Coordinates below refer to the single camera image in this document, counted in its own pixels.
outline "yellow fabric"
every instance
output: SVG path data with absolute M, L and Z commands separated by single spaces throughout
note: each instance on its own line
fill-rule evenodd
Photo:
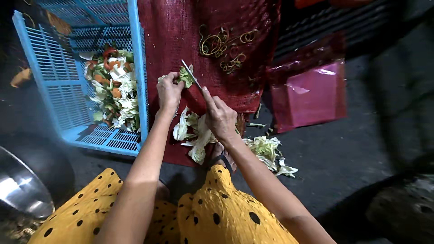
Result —
M 106 169 L 50 216 L 29 244 L 92 243 L 121 186 L 116 173 Z M 182 196 L 178 206 L 155 203 L 144 243 L 298 242 L 259 201 L 233 186 L 225 167 L 215 165 L 202 188 Z

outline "stainless steel pot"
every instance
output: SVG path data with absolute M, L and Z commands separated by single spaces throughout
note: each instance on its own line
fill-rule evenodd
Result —
M 47 218 L 54 212 L 51 194 L 39 177 L 0 146 L 0 200 L 35 218 Z

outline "blue plastic basket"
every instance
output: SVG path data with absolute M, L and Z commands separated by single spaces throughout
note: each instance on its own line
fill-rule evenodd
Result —
M 138 20 L 136 0 L 45 0 L 38 4 L 69 23 L 64 49 L 43 26 L 30 28 L 20 12 L 13 22 L 56 132 L 70 145 L 136 156 L 148 135 L 148 89 L 145 36 Z M 106 43 L 134 53 L 141 133 L 94 126 L 93 87 L 84 78 L 79 52 L 102 54 Z

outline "sandal strap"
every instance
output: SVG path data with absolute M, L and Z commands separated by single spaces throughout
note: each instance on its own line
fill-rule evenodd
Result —
M 227 160 L 226 156 L 223 155 L 223 152 L 222 152 L 222 154 L 218 155 L 217 157 L 211 159 L 208 162 L 208 165 L 210 165 L 210 167 L 212 167 L 215 164 L 215 162 L 222 160 L 224 162 L 224 165 L 226 165 L 226 168 L 229 170 L 229 174 L 232 175 L 232 173 L 233 173 L 232 167 L 231 167 L 229 161 Z

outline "pink plastic bag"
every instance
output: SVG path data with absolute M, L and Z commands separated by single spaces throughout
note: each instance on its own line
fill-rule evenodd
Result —
M 277 133 L 346 117 L 342 40 L 326 37 L 268 69 Z

